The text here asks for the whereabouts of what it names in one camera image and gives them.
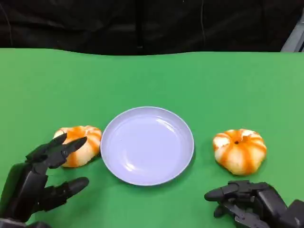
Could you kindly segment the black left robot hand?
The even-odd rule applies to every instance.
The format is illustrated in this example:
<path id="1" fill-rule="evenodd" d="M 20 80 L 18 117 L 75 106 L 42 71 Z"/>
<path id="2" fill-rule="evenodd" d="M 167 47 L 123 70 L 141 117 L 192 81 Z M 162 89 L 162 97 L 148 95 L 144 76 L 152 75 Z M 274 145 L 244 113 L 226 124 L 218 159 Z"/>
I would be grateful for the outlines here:
<path id="1" fill-rule="evenodd" d="M 0 198 L 2 228 L 48 228 L 49 225 L 42 221 L 29 225 L 26 222 L 38 211 L 47 212 L 66 204 L 69 198 L 88 186 L 87 177 L 66 181 L 57 187 L 46 186 L 47 170 L 60 167 L 87 141 L 87 137 L 82 137 L 65 144 L 66 138 L 64 133 L 40 145 L 23 163 L 11 167 Z"/>

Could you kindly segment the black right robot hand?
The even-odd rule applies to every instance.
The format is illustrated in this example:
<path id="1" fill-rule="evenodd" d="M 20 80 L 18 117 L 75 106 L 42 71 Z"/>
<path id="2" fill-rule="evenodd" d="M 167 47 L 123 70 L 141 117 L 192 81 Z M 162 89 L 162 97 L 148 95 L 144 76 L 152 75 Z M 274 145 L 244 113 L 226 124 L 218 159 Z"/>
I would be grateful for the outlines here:
<path id="1" fill-rule="evenodd" d="M 229 181 L 207 192 L 204 199 L 218 203 L 215 218 L 228 214 L 237 228 L 277 228 L 287 210 L 282 197 L 266 182 Z"/>

